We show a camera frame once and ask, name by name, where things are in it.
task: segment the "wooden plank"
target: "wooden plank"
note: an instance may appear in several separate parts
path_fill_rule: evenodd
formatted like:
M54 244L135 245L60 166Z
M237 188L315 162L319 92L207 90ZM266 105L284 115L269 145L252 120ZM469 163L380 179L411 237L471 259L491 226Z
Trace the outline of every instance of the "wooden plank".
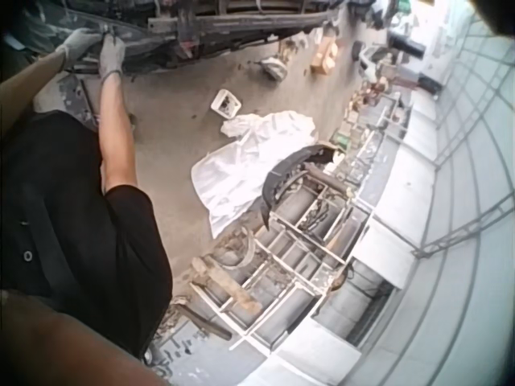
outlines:
M212 257L194 257L192 266L201 275L209 276L222 287L234 300L252 314L262 310L262 305L238 284Z

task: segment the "car part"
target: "car part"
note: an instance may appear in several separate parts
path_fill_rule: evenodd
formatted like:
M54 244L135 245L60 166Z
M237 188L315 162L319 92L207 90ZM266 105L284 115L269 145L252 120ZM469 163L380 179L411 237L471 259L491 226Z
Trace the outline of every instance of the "car part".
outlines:
M330 163L335 151L335 148L326 145L307 146L283 159L268 173L262 188L261 208L263 222L267 228L270 211L279 203L288 187L308 173L304 170L303 164L305 162Z
M126 42L124 71L139 74L309 32L343 0L31 0L10 33L32 55L53 51L71 31L113 30ZM100 45L74 70L96 73Z

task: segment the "metal beam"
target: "metal beam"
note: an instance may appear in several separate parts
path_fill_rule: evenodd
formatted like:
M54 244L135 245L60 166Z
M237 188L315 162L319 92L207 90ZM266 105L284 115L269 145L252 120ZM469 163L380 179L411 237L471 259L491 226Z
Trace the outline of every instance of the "metal beam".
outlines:
M334 10L314 14L227 14L199 16L198 29L204 34L226 32L277 30L318 26L331 19ZM175 34L179 28L177 18L149 18L148 29L155 34Z

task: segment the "cardboard box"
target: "cardboard box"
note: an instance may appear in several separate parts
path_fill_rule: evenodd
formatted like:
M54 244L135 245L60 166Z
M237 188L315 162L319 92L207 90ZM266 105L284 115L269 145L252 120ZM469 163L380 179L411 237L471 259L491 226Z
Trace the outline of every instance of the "cardboard box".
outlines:
M315 57L311 61L311 71L315 74L328 75L336 66L338 46L336 37L324 36L316 50Z

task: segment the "auto parts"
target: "auto parts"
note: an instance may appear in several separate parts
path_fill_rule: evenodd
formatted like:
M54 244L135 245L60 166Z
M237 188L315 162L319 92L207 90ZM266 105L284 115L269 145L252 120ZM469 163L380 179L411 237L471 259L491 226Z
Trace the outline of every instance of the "auto parts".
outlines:
M334 18L343 0L33 0L12 35L31 54L53 49L72 30L114 31L126 42L124 71L167 70L309 32ZM76 65L96 73L100 47Z

